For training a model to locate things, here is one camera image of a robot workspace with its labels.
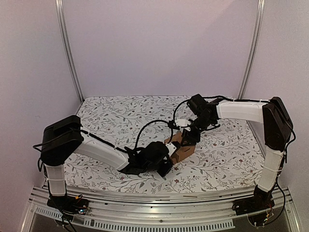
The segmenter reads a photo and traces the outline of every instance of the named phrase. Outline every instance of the cable tie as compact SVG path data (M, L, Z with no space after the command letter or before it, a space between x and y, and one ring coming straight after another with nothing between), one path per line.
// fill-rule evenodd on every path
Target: cable tie
M268 167L266 167L266 166L264 166L264 165L262 165L262 167L265 168L265 169L267 169L267 170L270 170L270 171L272 171L272 172L275 172L275 173L282 172L282 170L272 170L272 169L270 169L270 168L268 168Z

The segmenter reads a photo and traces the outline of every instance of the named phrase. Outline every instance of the floral tablecloth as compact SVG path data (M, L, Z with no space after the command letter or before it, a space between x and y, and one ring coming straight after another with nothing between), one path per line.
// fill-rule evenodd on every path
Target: floral tablecloth
M141 127L154 119L170 120L174 108L187 96L135 96L87 98L78 112L84 129L116 144L133 148ZM192 118L179 108L177 118ZM65 164L70 186L134 193L191 193L255 185L264 158L243 120L221 119L221 127L202 133L193 155L174 165L165 178L157 173L125 175L92 158L72 154ZM163 123L144 130L139 146L164 141L170 135Z

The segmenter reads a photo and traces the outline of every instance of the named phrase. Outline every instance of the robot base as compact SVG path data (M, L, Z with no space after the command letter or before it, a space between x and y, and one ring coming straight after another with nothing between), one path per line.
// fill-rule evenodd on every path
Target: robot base
M234 201L232 209L236 212L236 215L238 216L242 214L249 214L260 210L268 209L274 206L275 203L274 200L272 199L272 195L270 194L268 199L264 201L262 204L257 204L255 197L236 200Z
M47 205L65 214L86 214L88 212L89 200L81 197L68 195L61 197L50 196Z

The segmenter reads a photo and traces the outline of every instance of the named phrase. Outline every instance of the metal pole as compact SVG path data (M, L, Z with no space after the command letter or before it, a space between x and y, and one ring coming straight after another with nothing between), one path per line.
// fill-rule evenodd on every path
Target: metal pole
M68 60L71 77L73 80L73 84L75 87L77 97L79 101L82 103L84 101L84 96L83 96L82 88L80 86L80 83L77 77L77 72L76 72L76 68L74 65L74 60L73 60L73 56L72 56L72 52L70 48L66 22L64 18L62 0L56 0L56 10L57 10L57 16L58 16L58 21L59 21L59 26L60 26L61 38L62 38L64 50L66 52L66 57Z
M257 14L256 14L256 21L255 21L255 26L254 26L254 34L253 34L253 39L251 43L251 49L249 53L249 58L247 61L244 77L241 83L241 87L238 93L238 99L242 99L244 97L248 80L250 77L250 72L252 69L253 65L253 60L257 48L257 43L259 40L259 35L260 35L260 30L261 30L261 25L262 25L262 20L263 20L263 13L264 13L264 5L265 1L264 0L259 0L258 5L257 5Z

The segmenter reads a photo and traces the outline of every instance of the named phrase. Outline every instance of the metal rail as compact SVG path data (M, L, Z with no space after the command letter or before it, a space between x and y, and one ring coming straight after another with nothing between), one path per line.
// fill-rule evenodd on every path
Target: metal rail
M86 216L75 216L75 225L104 231L185 232L234 228L233 219L246 215L236 216L231 209L233 201L252 196L253 189L146 195L68 187L68 194L74 196L82 193L90 201L91 212ZM284 193L287 202L292 202L287 188ZM29 199L32 203L30 212L61 220L60 212L46 206L48 197L46 185L43 188L34 187ZM273 199L275 208L282 207L283 197L278 189L273 191Z
M240 86L240 90L238 93L238 99L242 99L245 95L245 91L247 88L247 84L249 81L252 65L253 65L253 60L259 40L259 35L260 35L260 30L262 26L262 20L263 20L263 13L264 13L264 5L265 1L264 0L259 0L258 5L257 5L257 14L256 14L256 21L255 21L255 26L254 26L254 34L253 34L253 39L251 43L251 49L245 69L245 73L243 76L243 80Z
M58 21L59 21L59 26L60 26L61 38L62 38L64 50L66 53L66 57L68 60L68 65L69 65L72 81L75 87L78 100L82 103L84 101L84 96L83 96L81 85L77 77L77 71L74 65L74 60L72 56L72 51L71 51L71 47L69 43L69 37L68 37L68 32L67 32L67 27L66 27L66 22L65 22L65 17L64 17L62 0L56 0L56 10L57 10L57 16L58 16Z

